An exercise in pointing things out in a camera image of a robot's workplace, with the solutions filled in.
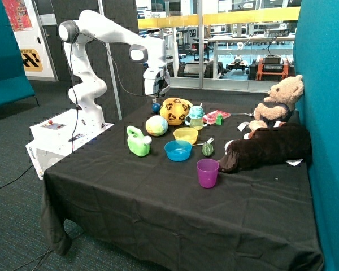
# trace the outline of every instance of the purple cup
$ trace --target purple cup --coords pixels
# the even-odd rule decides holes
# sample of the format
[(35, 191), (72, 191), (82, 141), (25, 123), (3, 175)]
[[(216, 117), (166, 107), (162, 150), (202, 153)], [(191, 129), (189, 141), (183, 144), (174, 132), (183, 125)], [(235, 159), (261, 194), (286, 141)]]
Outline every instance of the purple cup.
[(197, 162), (199, 184), (203, 188), (212, 188), (216, 185), (219, 172), (219, 163), (213, 159), (202, 159)]

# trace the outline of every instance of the plush toy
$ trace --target plush toy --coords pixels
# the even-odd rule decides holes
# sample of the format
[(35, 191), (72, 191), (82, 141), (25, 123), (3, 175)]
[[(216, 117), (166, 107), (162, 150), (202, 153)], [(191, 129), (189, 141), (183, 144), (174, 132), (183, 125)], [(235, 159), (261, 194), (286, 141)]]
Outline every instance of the plush toy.
[(222, 172), (236, 172), (262, 164), (307, 159), (311, 154), (308, 130), (297, 123), (281, 123), (276, 128), (259, 128), (249, 139), (237, 139), (226, 147), (218, 161)]
[(249, 124), (251, 131), (260, 127), (273, 127), (277, 121), (289, 120), (296, 102), (304, 93), (302, 78), (302, 75), (290, 76), (270, 88), (269, 97), (264, 98), (264, 103), (258, 104), (254, 110), (255, 120)]

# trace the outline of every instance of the gray carpet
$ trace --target gray carpet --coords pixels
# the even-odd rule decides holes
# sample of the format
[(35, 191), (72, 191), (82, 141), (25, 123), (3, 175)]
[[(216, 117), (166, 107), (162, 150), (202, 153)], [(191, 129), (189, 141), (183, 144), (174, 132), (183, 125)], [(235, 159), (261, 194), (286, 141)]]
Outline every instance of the gray carpet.
[[(33, 81), (31, 84), (40, 107), (34, 98), (0, 107), (0, 186), (18, 178), (31, 166), (25, 149), (25, 145), (33, 139), (29, 127), (74, 108), (67, 97), (69, 83)], [(247, 104), (254, 108), (264, 94), (172, 90), (171, 96), (204, 102)], [(41, 260), (38, 257), (48, 251), (39, 226), (41, 193), (42, 182), (33, 168), (0, 189), (0, 270), (33, 270)], [(65, 222), (65, 227), (71, 237), (77, 237), (68, 255), (61, 257), (48, 253), (35, 270), (166, 270), (162, 266), (139, 261), (110, 243), (93, 239), (70, 221)]]

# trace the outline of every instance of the yellow soccer ball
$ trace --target yellow soccer ball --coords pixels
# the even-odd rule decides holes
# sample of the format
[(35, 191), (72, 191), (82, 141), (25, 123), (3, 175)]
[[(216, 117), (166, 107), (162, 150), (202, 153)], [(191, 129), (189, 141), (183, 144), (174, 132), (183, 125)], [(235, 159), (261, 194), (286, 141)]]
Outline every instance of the yellow soccer ball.
[(180, 98), (166, 99), (159, 110), (159, 114), (167, 120), (168, 125), (177, 126), (185, 121), (191, 103)]

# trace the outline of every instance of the brown teddy bear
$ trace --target brown teddy bear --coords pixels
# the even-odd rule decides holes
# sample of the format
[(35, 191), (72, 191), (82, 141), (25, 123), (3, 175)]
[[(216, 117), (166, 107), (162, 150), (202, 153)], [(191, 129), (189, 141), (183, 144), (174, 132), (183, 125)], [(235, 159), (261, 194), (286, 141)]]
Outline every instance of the brown teddy bear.
[(304, 93), (302, 79), (302, 75), (290, 76), (270, 88), (269, 97), (264, 98), (264, 103), (258, 104), (254, 111), (255, 120), (249, 124), (251, 131), (260, 127), (274, 127), (277, 121), (289, 120), (295, 110), (295, 104)]

